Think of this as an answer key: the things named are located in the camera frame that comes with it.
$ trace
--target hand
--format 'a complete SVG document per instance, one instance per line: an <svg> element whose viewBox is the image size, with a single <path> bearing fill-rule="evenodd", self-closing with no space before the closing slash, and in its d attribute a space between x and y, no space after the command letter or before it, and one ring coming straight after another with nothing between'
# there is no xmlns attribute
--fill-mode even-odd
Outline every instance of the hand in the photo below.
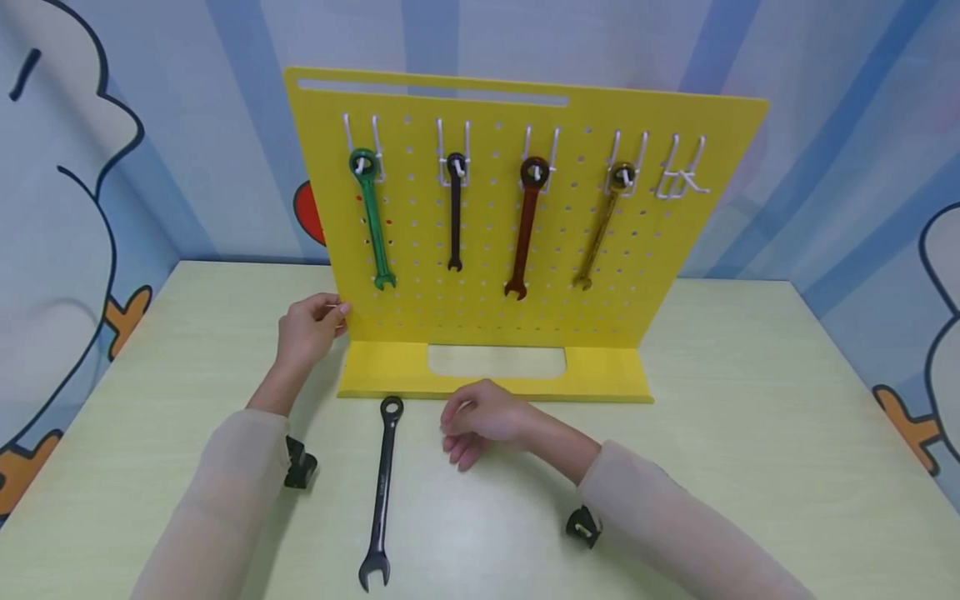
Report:
<svg viewBox="0 0 960 600"><path fill-rule="evenodd" d="M520 444L543 413L489 379L464 386L446 401L440 416L444 452L459 470L472 467L491 442Z"/></svg>
<svg viewBox="0 0 960 600"><path fill-rule="evenodd" d="M334 338L347 333L349 303L336 294L314 294L294 302L280 317L276 365L310 370L330 352Z"/></svg>

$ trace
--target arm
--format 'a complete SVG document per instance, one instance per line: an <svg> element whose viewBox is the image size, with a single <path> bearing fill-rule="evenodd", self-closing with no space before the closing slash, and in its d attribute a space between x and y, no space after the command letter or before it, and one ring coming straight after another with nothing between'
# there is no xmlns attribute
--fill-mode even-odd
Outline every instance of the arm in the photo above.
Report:
<svg viewBox="0 0 960 600"><path fill-rule="evenodd" d="M601 446L490 381L454 393L441 427L444 450L461 470L493 440L540 457L578 486L584 503L626 537L638 558L697 598L813 598L756 542L655 464L614 442Z"/></svg>
<svg viewBox="0 0 960 600"><path fill-rule="evenodd" d="M318 294L280 318L276 361L247 404L210 437L132 598L238 598L290 467L287 417L313 367L346 332L348 304Z"/></svg>

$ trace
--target pegboard stand base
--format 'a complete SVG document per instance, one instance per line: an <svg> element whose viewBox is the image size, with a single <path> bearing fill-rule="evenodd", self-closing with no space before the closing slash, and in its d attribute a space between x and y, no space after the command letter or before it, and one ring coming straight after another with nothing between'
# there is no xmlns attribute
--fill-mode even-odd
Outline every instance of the pegboard stand base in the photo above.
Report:
<svg viewBox="0 0 960 600"><path fill-rule="evenodd" d="M434 373L428 344L350 343L339 396L399 395L443 399L476 377ZM636 348L564 348L566 371L550 379L494 378L512 393L534 400L653 402Z"/></svg>

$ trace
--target yellow pegboard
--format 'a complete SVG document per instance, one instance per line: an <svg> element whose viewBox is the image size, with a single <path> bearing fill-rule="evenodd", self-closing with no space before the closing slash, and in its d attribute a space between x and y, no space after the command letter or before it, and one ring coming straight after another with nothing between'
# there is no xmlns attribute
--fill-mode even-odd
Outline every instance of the yellow pegboard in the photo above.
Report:
<svg viewBox="0 0 960 600"><path fill-rule="evenodd" d="M285 80L337 287L354 309L345 396L452 391L456 378L426 368L427 344L578 349L563 377L508 386L528 396L565 399L564 390L576 389L570 397L588 398L577 382L592 379L590 371L616 380L601 364L605 352L637 348L767 109L760 99L302 67L287 69ZM408 94L408 86L424 95ZM376 116L386 174L376 194L395 289L379 291L372 282L371 235L348 168L344 115L354 146L371 150ZM470 123L460 273L446 268L450 191L439 181L438 119L445 153L465 150ZM559 134L556 170L538 200L528 295L517 301L503 286L514 266L528 127L530 156L549 159ZM572 281L603 206L617 131L616 160L635 162L645 132L648 141L636 191L620 199L585 292ZM695 183L709 192L688 188L677 200L660 200L652 190L675 134L676 157L667 165L673 172L695 157L704 137ZM376 343L401 344L385 355ZM422 364L418 350L396 353L420 347ZM649 401L639 358L622 370L622 385L605 385L596 397Z"/></svg>

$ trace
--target white cartoon character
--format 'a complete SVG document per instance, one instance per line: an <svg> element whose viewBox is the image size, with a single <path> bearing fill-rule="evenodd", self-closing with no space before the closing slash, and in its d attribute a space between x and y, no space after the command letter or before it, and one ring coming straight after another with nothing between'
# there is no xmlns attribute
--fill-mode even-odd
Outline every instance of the white cartoon character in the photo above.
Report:
<svg viewBox="0 0 960 600"><path fill-rule="evenodd" d="M98 351L102 325L116 334L112 359L152 294L144 286L119 303L110 292L116 249L100 188L143 127L106 94L107 79L100 41L61 2L0 5L10 90L0 96L0 522L61 432L18 441Z"/></svg>
<svg viewBox="0 0 960 600"><path fill-rule="evenodd" d="M960 204L938 212L920 236L920 257L950 317L930 345L924 380L932 412L907 414L889 386L874 387L874 396L931 475L940 466L927 447L942 441L960 463Z"/></svg>

